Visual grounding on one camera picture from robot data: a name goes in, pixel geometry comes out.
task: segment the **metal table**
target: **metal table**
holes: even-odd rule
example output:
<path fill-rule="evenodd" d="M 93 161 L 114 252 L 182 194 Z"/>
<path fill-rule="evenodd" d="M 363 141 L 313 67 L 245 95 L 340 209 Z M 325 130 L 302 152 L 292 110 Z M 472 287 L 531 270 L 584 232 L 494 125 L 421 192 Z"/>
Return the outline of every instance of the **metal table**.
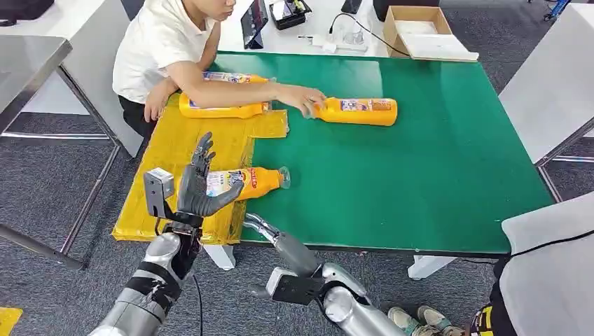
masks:
<path fill-rule="evenodd" d="M 67 267 L 80 269 L 83 263 L 69 257 L 68 252 L 113 165 L 113 161 L 123 146 L 82 89 L 76 84 L 76 81 L 62 66 L 62 61 L 72 50 L 70 43 L 66 39 L 51 36 L 0 36 L 0 48 L 3 50 L 0 53 L 0 136 L 19 139 L 41 139 L 44 142 L 63 140 L 113 142 L 113 150 L 59 251 L 0 223 L 0 236 L 52 258 L 58 263 L 65 264 Z M 25 104 L 54 71 L 57 72 L 91 117 L 99 124 L 104 134 L 5 132 L 14 119 L 18 117 Z"/>

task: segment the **boy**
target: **boy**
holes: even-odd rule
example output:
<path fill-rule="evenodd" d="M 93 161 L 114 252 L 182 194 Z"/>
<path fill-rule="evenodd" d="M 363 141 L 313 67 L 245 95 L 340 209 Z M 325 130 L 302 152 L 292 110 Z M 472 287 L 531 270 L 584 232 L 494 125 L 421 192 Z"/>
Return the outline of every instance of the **boy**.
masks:
<path fill-rule="evenodd" d="M 205 81 L 214 61 L 221 21 L 235 0 L 146 0 L 131 21 L 113 68 L 113 91 L 124 120 L 145 138 L 169 96 L 183 90 L 198 106 L 232 107 L 279 100 L 309 114 L 326 97 L 316 89 L 280 83 Z"/>

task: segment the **green table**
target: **green table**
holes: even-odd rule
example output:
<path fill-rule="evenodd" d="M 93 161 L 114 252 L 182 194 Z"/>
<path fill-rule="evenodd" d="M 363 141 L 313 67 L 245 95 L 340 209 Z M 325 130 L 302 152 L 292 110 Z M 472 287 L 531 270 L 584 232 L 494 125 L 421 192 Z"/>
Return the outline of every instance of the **green table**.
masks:
<path fill-rule="evenodd" d="M 292 185 L 248 202 L 306 244 L 493 256 L 501 221 L 553 203 L 479 63 L 223 52 L 219 71 L 275 77 L 328 97 L 389 97 L 391 127 L 306 120 L 258 139 L 254 166 L 287 166 Z M 242 241 L 263 241 L 244 230 Z"/>

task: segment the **bottle label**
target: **bottle label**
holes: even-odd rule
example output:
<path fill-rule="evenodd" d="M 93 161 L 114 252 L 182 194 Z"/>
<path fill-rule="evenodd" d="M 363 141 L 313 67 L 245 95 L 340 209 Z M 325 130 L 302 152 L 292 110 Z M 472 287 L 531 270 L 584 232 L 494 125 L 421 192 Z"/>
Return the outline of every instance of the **bottle label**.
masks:
<path fill-rule="evenodd" d="M 243 181 L 245 184 L 244 188 L 246 188 L 249 183 L 255 189 L 258 185 L 256 170 L 254 168 L 248 168 L 228 171 L 211 171 L 206 177 L 206 195 L 215 197 L 225 191 L 229 191 L 236 181 Z"/>
<path fill-rule="evenodd" d="M 388 99 L 342 99 L 341 111 L 389 111 L 392 109 Z"/>
<path fill-rule="evenodd" d="M 205 71 L 202 73 L 202 77 L 206 81 L 221 81 L 229 83 L 249 83 L 251 81 L 251 76 L 244 73 Z"/>
<path fill-rule="evenodd" d="M 196 110 L 204 110 L 204 111 L 229 111 L 231 110 L 231 107 L 209 107 L 209 108 L 201 108 L 199 106 L 196 105 L 196 103 L 194 101 L 192 101 L 190 99 L 190 109 L 196 109 Z"/>

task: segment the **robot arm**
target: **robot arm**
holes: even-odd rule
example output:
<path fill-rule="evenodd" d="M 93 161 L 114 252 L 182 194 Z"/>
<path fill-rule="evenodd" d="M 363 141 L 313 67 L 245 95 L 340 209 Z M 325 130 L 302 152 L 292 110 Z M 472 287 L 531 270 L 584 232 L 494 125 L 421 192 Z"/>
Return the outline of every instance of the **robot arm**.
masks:
<path fill-rule="evenodd" d="M 367 290 L 349 272 L 320 262 L 296 238 L 279 231 L 260 216 L 247 213 L 244 226 L 263 235 L 289 269 L 276 267 L 266 286 L 252 286 L 258 298 L 308 305 L 315 300 L 322 314 L 349 336 L 404 336 L 367 297 Z"/>
<path fill-rule="evenodd" d="M 157 168 L 144 175 L 146 205 L 155 217 L 170 220 L 146 250 L 144 259 L 126 283 L 115 305 L 92 336 L 149 336 L 167 317 L 181 295 L 184 281 L 200 250 L 202 219 L 231 203 L 243 182 L 218 197 L 206 196 L 206 177 L 212 147 L 208 132 L 198 142 L 190 164 L 184 169 L 178 194 L 177 212 L 165 199 L 173 195 L 173 175 Z"/>

